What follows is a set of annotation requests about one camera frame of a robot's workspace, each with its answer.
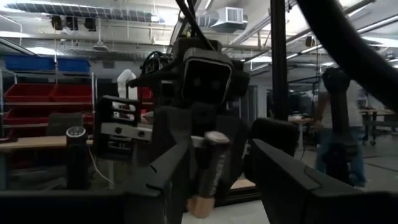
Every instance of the black speaker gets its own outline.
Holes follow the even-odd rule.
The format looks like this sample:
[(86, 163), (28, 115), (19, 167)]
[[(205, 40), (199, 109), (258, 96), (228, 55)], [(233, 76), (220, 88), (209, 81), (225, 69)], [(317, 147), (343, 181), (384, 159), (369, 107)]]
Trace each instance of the black speaker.
[(96, 32), (96, 22), (95, 19), (92, 18), (86, 18), (85, 19), (85, 27), (88, 29), (90, 32)]
[(51, 17), (51, 25), (55, 30), (62, 30), (62, 19), (60, 16)]
[(67, 16), (66, 20), (67, 20), (67, 27), (70, 30), (79, 30), (77, 17)]
[(67, 189), (87, 190), (88, 161), (87, 133), (82, 126), (74, 126), (67, 133)]
[(305, 46), (306, 47), (313, 47), (315, 46), (315, 39), (312, 36), (308, 36), (305, 39)]

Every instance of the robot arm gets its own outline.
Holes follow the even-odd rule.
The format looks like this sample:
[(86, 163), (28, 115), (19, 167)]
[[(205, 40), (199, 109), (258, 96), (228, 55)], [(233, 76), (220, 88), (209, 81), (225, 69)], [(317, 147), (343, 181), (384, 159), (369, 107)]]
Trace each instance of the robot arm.
[[(130, 71), (130, 69), (125, 69), (119, 76), (117, 79), (118, 82), (118, 93), (119, 93), (119, 97), (120, 98), (127, 98), (130, 100), (138, 100), (138, 94), (137, 94), (137, 88), (131, 88), (128, 87), (126, 88), (126, 83), (128, 81), (134, 80), (136, 79), (136, 75)], [(123, 104), (120, 104), (118, 102), (113, 102), (113, 106), (115, 108), (122, 108)], [(115, 112), (114, 114), (116, 117), (119, 117), (120, 114), (118, 112)]]

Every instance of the workbench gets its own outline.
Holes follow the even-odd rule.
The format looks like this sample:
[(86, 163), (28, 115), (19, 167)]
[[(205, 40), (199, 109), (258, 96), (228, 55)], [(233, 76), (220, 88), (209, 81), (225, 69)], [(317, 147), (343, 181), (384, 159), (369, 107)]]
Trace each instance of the workbench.
[(0, 190), (9, 188), (9, 154), (15, 151), (46, 150), (53, 148), (65, 148), (66, 136), (46, 136), (36, 138), (19, 138), (16, 142), (0, 144)]
[(396, 121), (377, 121), (378, 116), (395, 115), (392, 110), (376, 110), (376, 109), (363, 109), (360, 110), (363, 115), (365, 125), (365, 135), (362, 138), (363, 144), (369, 139), (369, 127), (371, 127), (372, 141), (371, 145), (376, 144), (376, 127), (377, 126), (388, 126), (395, 131), (395, 127), (398, 126)]

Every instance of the chair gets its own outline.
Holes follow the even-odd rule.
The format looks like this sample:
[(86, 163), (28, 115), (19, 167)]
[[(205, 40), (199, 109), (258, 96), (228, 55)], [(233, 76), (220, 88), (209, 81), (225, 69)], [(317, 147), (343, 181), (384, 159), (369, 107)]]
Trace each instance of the chair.
[(46, 136), (64, 136), (70, 127), (83, 126), (83, 113), (52, 113)]

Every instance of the cylindrical device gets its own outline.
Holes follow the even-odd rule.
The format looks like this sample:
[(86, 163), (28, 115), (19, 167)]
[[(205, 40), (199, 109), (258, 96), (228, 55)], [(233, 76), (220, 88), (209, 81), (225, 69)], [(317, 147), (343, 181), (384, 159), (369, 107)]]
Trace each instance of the cylindrical device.
[(223, 175), (229, 145), (230, 140), (223, 133), (217, 131), (205, 133), (202, 150), (211, 155), (210, 162), (205, 170), (200, 171), (198, 195), (188, 200), (188, 210), (197, 218), (208, 217), (214, 208), (214, 194)]
[(209, 168), (203, 171), (199, 181), (200, 197), (212, 198), (216, 193), (218, 181), (223, 174), (229, 144), (229, 138), (223, 133), (217, 131), (205, 133), (204, 150), (210, 152), (211, 159)]
[(67, 130), (67, 189), (87, 190), (88, 158), (86, 129), (81, 126)]

